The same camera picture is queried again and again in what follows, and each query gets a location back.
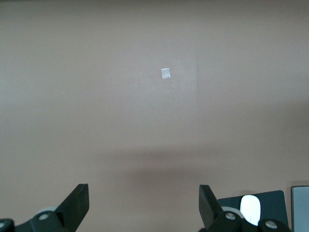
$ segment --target white computer mouse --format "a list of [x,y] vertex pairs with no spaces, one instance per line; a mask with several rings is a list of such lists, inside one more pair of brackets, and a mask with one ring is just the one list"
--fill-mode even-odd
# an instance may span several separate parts
[[245,219],[257,226],[261,217],[261,204],[259,199],[253,195],[245,195],[240,202],[240,212]]

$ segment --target gray device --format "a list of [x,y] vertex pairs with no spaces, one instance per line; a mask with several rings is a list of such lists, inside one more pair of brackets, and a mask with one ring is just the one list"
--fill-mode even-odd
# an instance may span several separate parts
[[309,186],[293,186],[292,225],[294,232],[309,230]]

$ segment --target black mouse pad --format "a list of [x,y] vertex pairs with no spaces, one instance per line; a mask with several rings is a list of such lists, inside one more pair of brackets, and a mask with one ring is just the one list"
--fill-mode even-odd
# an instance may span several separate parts
[[[277,219],[289,226],[283,191],[278,190],[272,192],[263,192],[253,194],[253,196],[256,196],[260,200],[261,219]],[[240,202],[242,197],[243,196],[222,198],[219,199],[218,202],[221,206],[229,206],[240,209]]]

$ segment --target metal screw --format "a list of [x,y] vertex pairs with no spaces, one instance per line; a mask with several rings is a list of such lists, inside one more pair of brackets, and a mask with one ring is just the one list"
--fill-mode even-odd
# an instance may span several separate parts
[[39,220],[45,220],[49,217],[48,214],[42,214],[41,216],[39,216]]
[[265,222],[265,225],[271,229],[276,229],[278,228],[277,224],[273,221],[266,221]]
[[225,215],[225,217],[226,217],[227,219],[230,219],[230,220],[235,220],[235,219],[236,219],[235,215],[232,214],[232,213],[227,213],[227,214]]

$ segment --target small white square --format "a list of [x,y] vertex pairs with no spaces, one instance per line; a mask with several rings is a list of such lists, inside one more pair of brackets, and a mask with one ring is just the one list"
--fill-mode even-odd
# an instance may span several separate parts
[[170,78],[169,68],[161,69],[161,73],[162,73],[162,79]]

